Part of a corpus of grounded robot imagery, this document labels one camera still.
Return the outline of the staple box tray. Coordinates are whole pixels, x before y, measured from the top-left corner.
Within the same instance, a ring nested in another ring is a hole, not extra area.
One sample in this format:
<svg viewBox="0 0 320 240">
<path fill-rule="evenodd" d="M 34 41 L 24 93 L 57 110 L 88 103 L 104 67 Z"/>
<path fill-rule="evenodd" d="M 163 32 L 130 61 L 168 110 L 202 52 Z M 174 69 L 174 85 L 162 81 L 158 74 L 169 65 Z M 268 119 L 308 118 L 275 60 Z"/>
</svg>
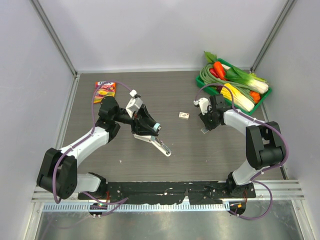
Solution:
<svg viewBox="0 0 320 240">
<path fill-rule="evenodd" d="M 205 127 L 203 127 L 201 130 L 200 130 L 203 134 L 206 134 L 207 132 L 209 132 L 209 130 Z"/>
</svg>

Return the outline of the blue white stapler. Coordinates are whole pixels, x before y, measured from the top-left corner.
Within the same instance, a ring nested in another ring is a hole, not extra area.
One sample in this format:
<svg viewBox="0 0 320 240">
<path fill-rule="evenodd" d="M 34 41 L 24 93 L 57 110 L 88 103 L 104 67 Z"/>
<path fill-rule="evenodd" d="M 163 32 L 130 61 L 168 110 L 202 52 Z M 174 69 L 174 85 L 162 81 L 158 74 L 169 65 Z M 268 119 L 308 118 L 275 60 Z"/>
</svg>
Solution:
<svg viewBox="0 0 320 240">
<path fill-rule="evenodd" d="M 170 157 L 172 151 L 158 138 L 160 129 L 161 124 L 156 122 L 152 127 L 138 127 L 133 130 L 133 136 L 138 140 L 152 144 L 166 157 Z"/>
</svg>

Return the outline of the white staple box sleeve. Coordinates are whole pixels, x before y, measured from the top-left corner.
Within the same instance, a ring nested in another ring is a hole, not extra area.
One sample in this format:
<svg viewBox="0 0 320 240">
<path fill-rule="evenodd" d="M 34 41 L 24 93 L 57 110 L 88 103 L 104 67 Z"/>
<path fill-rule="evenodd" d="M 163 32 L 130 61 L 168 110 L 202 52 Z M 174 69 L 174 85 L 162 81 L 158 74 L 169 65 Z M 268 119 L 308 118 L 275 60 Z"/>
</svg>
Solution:
<svg viewBox="0 0 320 240">
<path fill-rule="evenodd" d="M 188 120 L 189 117 L 190 117 L 190 114 L 186 113 L 186 112 L 180 112 L 179 115 L 178 115 L 179 119 L 184 119 L 184 120 Z"/>
</svg>

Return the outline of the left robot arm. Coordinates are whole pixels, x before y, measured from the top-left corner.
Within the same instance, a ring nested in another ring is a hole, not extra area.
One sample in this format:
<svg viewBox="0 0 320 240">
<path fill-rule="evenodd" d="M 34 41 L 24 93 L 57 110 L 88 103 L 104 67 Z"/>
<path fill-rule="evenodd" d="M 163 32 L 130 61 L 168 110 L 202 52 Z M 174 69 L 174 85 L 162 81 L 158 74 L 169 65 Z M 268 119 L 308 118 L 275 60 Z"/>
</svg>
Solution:
<svg viewBox="0 0 320 240">
<path fill-rule="evenodd" d="M 136 136 L 151 138 L 157 137 L 161 129 L 140 97 L 132 98 L 126 108 L 121 108 L 113 96 L 106 96 L 100 103 L 98 119 L 87 134 L 61 149 L 46 151 L 37 185 L 51 192 L 56 203 L 81 192 L 102 199 L 107 192 L 106 180 L 95 173 L 79 174 L 78 167 L 89 155 L 116 137 L 120 124 L 130 125 Z"/>
</svg>

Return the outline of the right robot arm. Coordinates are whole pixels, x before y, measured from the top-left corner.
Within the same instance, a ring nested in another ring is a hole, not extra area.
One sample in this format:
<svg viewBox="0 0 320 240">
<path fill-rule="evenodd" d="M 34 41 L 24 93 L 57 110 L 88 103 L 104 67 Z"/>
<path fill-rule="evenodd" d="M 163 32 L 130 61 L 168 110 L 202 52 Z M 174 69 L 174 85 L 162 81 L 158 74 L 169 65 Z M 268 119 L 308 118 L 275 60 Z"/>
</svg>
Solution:
<svg viewBox="0 0 320 240">
<path fill-rule="evenodd" d="M 287 151 L 276 122 L 255 120 L 241 110 L 233 109 L 221 94 L 202 97 L 193 104 L 200 109 L 198 116 L 206 131 L 227 125 L 245 136 L 246 160 L 226 179 L 225 190 L 230 197 L 243 196 L 258 173 L 279 165 L 285 159 Z"/>
</svg>

